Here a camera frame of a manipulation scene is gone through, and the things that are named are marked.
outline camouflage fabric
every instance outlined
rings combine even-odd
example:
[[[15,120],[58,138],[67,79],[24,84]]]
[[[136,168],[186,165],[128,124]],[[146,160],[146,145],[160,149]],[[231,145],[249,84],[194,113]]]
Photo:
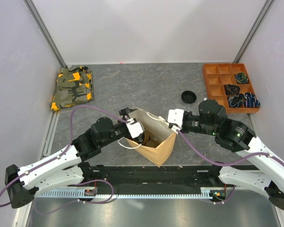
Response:
[[[93,97],[92,72],[86,66],[61,68],[56,81],[57,90],[51,107],[53,111],[86,103]]]

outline black cap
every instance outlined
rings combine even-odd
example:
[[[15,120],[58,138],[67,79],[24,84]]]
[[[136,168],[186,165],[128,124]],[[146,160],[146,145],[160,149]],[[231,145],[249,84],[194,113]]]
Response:
[[[194,103],[195,100],[197,99],[197,96],[192,91],[183,92],[181,97],[182,97],[183,102],[189,103],[189,104]]]

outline orange tray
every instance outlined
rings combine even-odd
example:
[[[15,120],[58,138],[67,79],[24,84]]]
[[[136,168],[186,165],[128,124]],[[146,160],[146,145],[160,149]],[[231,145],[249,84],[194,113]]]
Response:
[[[235,75],[239,72],[244,72],[248,76],[247,84],[237,84]],[[205,86],[207,90],[207,96],[209,99],[216,100],[220,105],[223,105],[228,114],[254,114],[259,111],[257,108],[245,108],[241,105],[239,108],[230,108],[228,105],[229,96],[225,93],[224,85],[234,84],[240,87],[240,93],[245,94],[246,92],[254,92],[254,88],[250,82],[249,74],[245,68],[244,64],[204,64],[203,66],[203,76],[205,81]]]

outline paper bag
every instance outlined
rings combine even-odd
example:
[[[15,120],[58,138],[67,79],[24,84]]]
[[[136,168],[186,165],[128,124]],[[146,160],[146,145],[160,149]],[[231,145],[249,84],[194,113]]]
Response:
[[[138,107],[131,107],[131,109],[136,110],[129,114],[130,118],[134,117],[142,123],[145,129],[144,137],[149,136],[152,138],[151,141],[146,143],[146,146],[142,145],[135,150],[160,167],[168,159],[174,148],[176,133],[168,128],[168,124],[164,119],[161,118],[162,121],[155,120],[147,115],[147,111]],[[135,141],[126,140],[132,148],[138,146]]]

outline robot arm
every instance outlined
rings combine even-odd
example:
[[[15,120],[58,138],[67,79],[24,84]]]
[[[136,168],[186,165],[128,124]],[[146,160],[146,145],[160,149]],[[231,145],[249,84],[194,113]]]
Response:
[[[170,110],[168,122],[171,129],[182,133],[212,135],[215,142],[241,157],[261,152],[248,160],[264,175],[221,167],[219,179],[255,191],[269,198],[277,207],[284,210],[284,161],[272,152],[249,127],[239,121],[228,119],[225,108],[214,100],[206,100],[199,105],[199,116],[191,112]]]
[[[144,128],[128,114],[133,111],[129,108],[121,110],[123,119],[128,123],[118,122],[113,125],[111,119],[101,117],[84,134],[72,141],[68,151],[62,150],[28,166],[18,168],[16,165],[7,167],[5,184],[16,177],[25,174],[8,188],[12,208],[19,208],[30,203],[34,197],[55,188],[73,185],[92,178],[89,164],[84,161],[101,153],[101,148],[122,138],[127,137],[138,143],[143,141]],[[29,174],[29,170],[46,163],[53,157],[54,161],[39,167]]]

